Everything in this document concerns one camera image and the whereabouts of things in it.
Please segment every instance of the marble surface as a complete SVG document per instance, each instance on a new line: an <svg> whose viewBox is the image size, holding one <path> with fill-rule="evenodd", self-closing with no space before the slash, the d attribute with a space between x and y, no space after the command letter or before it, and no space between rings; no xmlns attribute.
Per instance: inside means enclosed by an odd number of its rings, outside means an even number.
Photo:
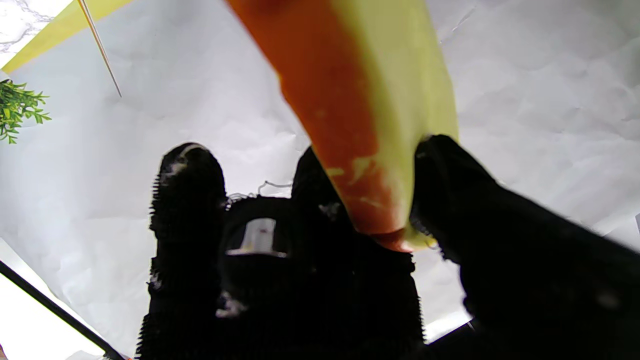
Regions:
<svg viewBox="0 0 640 360"><path fill-rule="evenodd" d="M71 0L0 0L0 68Z"/></svg>

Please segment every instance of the peeled carrot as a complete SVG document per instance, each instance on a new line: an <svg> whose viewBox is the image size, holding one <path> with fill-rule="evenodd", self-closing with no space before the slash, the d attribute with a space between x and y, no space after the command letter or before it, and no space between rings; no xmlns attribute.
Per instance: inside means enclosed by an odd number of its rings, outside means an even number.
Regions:
<svg viewBox="0 0 640 360"><path fill-rule="evenodd" d="M424 0L227 0L280 76L282 93L358 231L409 251L413 155L458 135L451 81Z"/></svg>

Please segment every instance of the yellow surface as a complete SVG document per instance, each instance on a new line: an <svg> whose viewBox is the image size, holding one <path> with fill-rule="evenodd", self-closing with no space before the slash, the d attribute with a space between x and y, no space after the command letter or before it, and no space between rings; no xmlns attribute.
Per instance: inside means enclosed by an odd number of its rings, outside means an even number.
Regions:
<svg viewBox="0 0 640 360"><path fill-rule="evenodd" d="M86 4L93 20L98 21L131 1L133 0L86 0ZM88 26L80 5L77 1L72 1L3 67L3 71L11 74Z"/></svg>
<svg viewBox="0 0 640 360"><path fill-rule="evenodd" d="M406 222L418 143L437 134L458 139L454 92L427 6L424 0L332 0L332 6L359 46L380 145L373 160L387 169ZM408 223L405 231L414 247L433 244Z"/></svg>

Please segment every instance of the crumpled white paper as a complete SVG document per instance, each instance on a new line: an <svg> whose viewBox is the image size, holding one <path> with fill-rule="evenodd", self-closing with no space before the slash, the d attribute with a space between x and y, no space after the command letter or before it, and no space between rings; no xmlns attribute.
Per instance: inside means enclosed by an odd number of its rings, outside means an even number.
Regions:
<svg viewBox="0 0 640 360"><path fill-rule="evenodd" d="M603 233L640 213L640 3L428 3L466 148L510 188ZM0 236L132 354L162 154L198 141L229 192L247 193L289 183L308 140L222 1L135 0L97 26L122 98L87 29L11 74L51 95L53 121L0 145ZM437 252L416 260L433 338L466 321L463 292Z"/></svg>

